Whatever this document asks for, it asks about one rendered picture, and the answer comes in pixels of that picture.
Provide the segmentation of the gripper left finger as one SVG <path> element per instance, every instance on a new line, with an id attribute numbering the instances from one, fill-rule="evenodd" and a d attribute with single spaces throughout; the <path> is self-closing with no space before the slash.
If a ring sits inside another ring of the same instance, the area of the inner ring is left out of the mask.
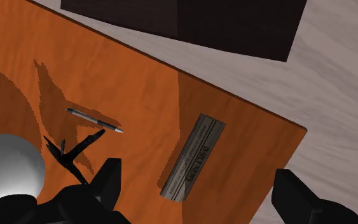
<path id="1" fill-rule="evenodd" d="M 121 192 L 121 159 L 108 158 L 89 185 L 70 185 L 38 204 L 35 197 L 0 198 L 0 224 L 131 224 L 114 209 Z"/>

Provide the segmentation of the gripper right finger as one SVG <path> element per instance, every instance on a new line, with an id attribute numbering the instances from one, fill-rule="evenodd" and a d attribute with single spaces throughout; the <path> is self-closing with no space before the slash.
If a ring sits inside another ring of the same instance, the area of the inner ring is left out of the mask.
<path id="1" fill-rule="evenodd" d="M 319 198 L 289 169 L 275 171 L 272 205 L 284 224 L 358 224 L 356 212 Z"/>

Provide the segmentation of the black folding multi-tool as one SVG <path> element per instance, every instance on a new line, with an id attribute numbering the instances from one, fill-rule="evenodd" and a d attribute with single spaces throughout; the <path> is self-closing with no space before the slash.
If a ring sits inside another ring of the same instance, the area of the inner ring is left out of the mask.
<path id="1" fill-rule="evenodd" d="M 89 185 L 88 181 L 82 175 L 81 171 L 74 165 L 74 159 L 82 153 L 88 146 L 98 140 L 104 133 L 105 129 L 102 129 L 95 134 L 87 136 L 84 140 L 78 143 L 70 152 L 65 153 L 65 140 L 62 141 L 60 149 L 55 146 L 46 136 L 43 136 L 46 140 L 46 147 L 53 155 L 56 161 L 71 174 L 73 174 L 82 185 Z"/>

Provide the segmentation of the grey and black pen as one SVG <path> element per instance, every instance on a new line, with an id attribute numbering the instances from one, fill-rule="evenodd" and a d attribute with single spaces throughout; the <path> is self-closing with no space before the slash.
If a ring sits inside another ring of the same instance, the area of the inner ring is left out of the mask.
<path id="1" fill-rule="evenodd" d="M 98 120 L 96 118 L 93 118 L 93 117 L 91 117 L 91 116 L 89 116 L 87 114 L 84 114 L 84 113 L 82 113 L 82 112 L 80 112 L 78 110 L 75 110 L 75 109 L 72 109 L 72 108 L 66 108 L 65 110 L 67 112 L 73 114 L 73 115 L 76 115 L 76 116 L 78 116 L 80 118 L 83 118 L 83 119 L 88 120 L 90 122 L 93 122 L 93 123 L 96 123 L 98 125 L 101 125 L 101 126 L 103 126 L 105 128 L 111 129 L 111 130 L 113 130 L 115 132 L 124 133 L 124 131 L 122 129 L 120 129 L 120 128 L 114 126 L 114 125 L 111 125 L 109 123 L 103 122 L 102 120 Z"/>

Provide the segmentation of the grey book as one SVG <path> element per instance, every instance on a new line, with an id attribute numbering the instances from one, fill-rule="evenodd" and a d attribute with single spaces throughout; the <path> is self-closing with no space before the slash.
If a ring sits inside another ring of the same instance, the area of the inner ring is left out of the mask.
<path id="1" fill-rule="evenodd" d="M 205 114 L 198 117 L 160 192 L 162 197 L 174 202 L 186 199 L 225 126 Z"/>

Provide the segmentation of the white round object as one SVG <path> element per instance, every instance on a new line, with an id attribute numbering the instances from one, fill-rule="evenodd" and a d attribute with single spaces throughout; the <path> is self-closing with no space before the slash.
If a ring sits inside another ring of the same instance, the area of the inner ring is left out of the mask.
<path id="1" fill-rule="evenodd" d="M 0 198 L 13 194 L 38 197 L 45 183 L 45 161 L 28 140 L 0 134 Z"/>

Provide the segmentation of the orange wooden desk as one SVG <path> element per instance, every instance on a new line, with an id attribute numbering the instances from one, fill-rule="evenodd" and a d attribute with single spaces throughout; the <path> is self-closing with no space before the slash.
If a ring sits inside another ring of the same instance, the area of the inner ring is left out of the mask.
<path id="1" fill-rule="evenodd" d="M 27 0 L 0 0 L 0 132 L 35 144 L 45 161 L 38 201 L 76 179 L 47 141 L 72 148 L 111 122 L 76 160 L 92 179 L 105 159 L 122 160 L 117 209 L 132 224 L 250 224 L 306 129 L 194 76 L 177 71 Z M 160 195 L 196 119 L 225 123 L 187 199 Z"/>

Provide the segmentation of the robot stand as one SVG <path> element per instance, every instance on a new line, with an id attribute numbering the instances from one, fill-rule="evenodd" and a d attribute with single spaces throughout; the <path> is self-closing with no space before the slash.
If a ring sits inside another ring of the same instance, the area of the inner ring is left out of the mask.
<path id="1" fill-rule="evenodd" d="M 307 0 L 61 0 L 111 25 L 285 62 Z"/>

